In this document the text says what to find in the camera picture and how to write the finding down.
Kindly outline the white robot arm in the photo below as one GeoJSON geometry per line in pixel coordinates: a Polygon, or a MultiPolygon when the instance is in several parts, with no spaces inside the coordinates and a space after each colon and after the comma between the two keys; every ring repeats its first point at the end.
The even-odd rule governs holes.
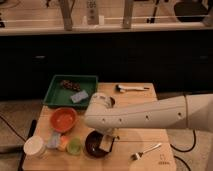
{"type": "Polygon", "coordinates": [[[92,95],[85,124],[103,135],[119,128],[192,129],[213,133],[213,94],[193,94],[113,107],[105,93],[92,95]]]}

